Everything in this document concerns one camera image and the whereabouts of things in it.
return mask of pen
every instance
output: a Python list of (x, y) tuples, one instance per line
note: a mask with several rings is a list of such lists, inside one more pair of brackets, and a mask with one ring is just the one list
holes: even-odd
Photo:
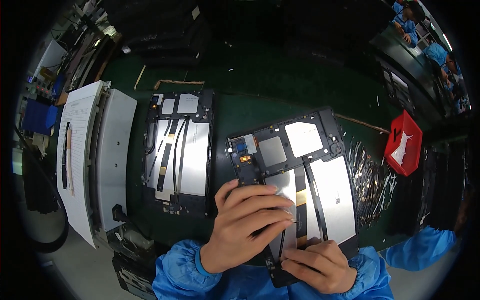
[(70, 128), (70, 122), (67, 122), (67, 127), (65, 129), (65, 140), (63, 143), (63, 158), (61, 164), (61, 176), (63, 181), (63, 189), (67, 189), (67, 138), (68, 138), (68, 129)]
[(67, 173), (68, 186), (70, 187), (70, 194), (73, 197), (73, 181), (72, 181), (72, 130), (67, 129)]

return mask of finger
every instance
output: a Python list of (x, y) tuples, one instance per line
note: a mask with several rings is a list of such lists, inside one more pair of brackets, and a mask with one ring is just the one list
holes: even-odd
[(237, 205), (237, 207), (235, 207), (235, 210), (232, 211), (231, 218), (233, 220), (239, 220), (258, 212), (261, 209), (274, 207), (291, 207), (293, 204), (293, 201), (281, 196), (255, 196)]
[(280, 221), (269, 225), (261, 234), (254, 238), (255, 246), (260, 250), (265, 249), (280, 233), (293, 224), (291, 221)]
[(337, 265), (348, 263), (347, 258), (334, 240), (327, 240), (318, 245), (310, 246), (305, 251), (320, 254)]
[(240, 228), (242, 236), (247, 237), (265, 226), (281, 221), (289, 221), (293, 224), (295, 217), (282, 209), (264, 209), (238, 220), (235, 226)]
[(245, 199), (253, 196), (274, 195), (277, 191), (275, 186), (255, 184), (232, 191), (225, 201), (225, 208), (230, 209), (242, 203)]
[(284, 260), (282, 262), (282, 269), (289, 272), (296, 278), (304, 281), (309, 286), (316, 288), (317, 290), (321, 290), (322, 286), (327, 283), (327, 278), (318, 273), (309, 269), (303, 265), (300, 265), (290, 259)]
[(335, 264), (323, 255), (298, 249), (288, 249), (284, 256), (293, 261), (310, 266), (326, 275), (332, 274), (336, 268)]
[(225, 205), (225, 199), (229, 191), (238, 187), (239, 180), (234, 179), (222, 185), (222, 187), (215, 194), (215, 203), (218, 211), (220, 211)]

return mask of wooden stick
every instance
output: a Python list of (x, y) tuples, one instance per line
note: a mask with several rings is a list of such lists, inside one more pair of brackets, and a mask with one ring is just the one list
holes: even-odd
[(137, 83), (135, 83), (135, 86), (133, 87), (133, 90), (136, 91), (137, 90), (137, 85), (138, 83), (140, 82), (140, 78), (142, 77), (142, 75), (144, 74), (144, 71), (145, 71), (145, 68), (147, 66), (144, 66), (144, 68), (142, 69), (142, 71), (140, 72), (140, 75), (138, 76), (138, 79), (137, 79)]
[(195, 85), (204, 85), (205, 81), (173, 81), (173, 80), (159, 80), (156, 82), (154, 91), (158, 90), (161, 84), (195, 84)]
[(360, 125), (363, 125), (363, 126), (367, 126), (368, 128), (372, 128), (372, 129), (378, 130), (378, 131), (386, 133), (386, 134), (390, 134), (390, 132), (387, 129), (384, 129), (382, 127), (373, 126), (373, 125), (367, 124), (365, 122), (362, 122), (362, 121), (359, 121), (359, 120), (356, 120), (356, 119), (352, 119), (352, 118), (348, 118), (348, 117), (338, 115), (338, 114), (335, 114), (335, 117), (341, 118), (341, 119), (344, 119), (344, 120), (347, 120), (347, 121), (350, 121), (350, 122), (354, 122), (354, 123), (357, 123), (357, 124), (360, 124)]

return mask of right hand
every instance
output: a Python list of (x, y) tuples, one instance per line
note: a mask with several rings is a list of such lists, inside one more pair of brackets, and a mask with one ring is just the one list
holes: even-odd
[(357, 279), (357, 269), (349, 267), (347, 258), (333, 240), (310, 246), (305, 251), (287, 249), (285, 257), (282, 269), (322, 294), (346, 293)]
[[(216, 274), (246, 263), (295, 221), (282, 209), (294, 203), (275, 196), (276, 187), (251, 185), (237, 188), (238, 180), (225, 183), (215, 195), (218, 215), (210, 241), (200, 249), (205, 271)], [(262, 228), (257, 236), (252, 233)]]
[(394, 25), (395, 25), (395, 29), (396, 29), (402, 36), (404, 36), (404, 35), (405, 35), (405, 31), (403, 30), (402, 25), (400, 25), (399, 22), (395, 22)]
[(450, 81), (448, 80), (448, 74), (445, 72), (444, 69), (442, 69), (442, 78), (447, 81), (448, 85), (450, 86)]

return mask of blue sleeve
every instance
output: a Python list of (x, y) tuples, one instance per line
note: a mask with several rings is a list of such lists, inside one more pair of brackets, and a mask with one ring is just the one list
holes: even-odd
[(412, 48), (415, 48), (417, 46), (417, 43), (419, 41), (419, 38), (417, 36), (417, 28), (415, 27), (415, 23), (413, 21), (408, 21), (406, 23), (406, 26), (403, 28), (405, 33), (410, 36), (410, 46)]
[(453, 231), (427, 227), (405, 242), (380, 253), (390, 266), (415, 272), (439, 261), (455, 243)]
[(202, 244), (183, 240), (156, 260), (152, 288), (158, 299), (207, 299), (222, 274), (209, 274), (200, 262)]
[(350, 267), (357, 269), (357, 279), (353, 287), (340, 294), (339, 299), (386, 299), (393, 300), (385, 261), (374, 247), (361, 248), (357, 256), (349, 260)]
[(352, 288), (343, 294), (321, 294), (304, 282), (291, 285), (289, 299), (321, 299), (321, 300), (393, 300), (392, 290), (388, 285), (390, 275), (385, 261), (373, 247), (361, 248), (357, 256), (348, 261), (352, 268), (357, 269), (357, 279)]

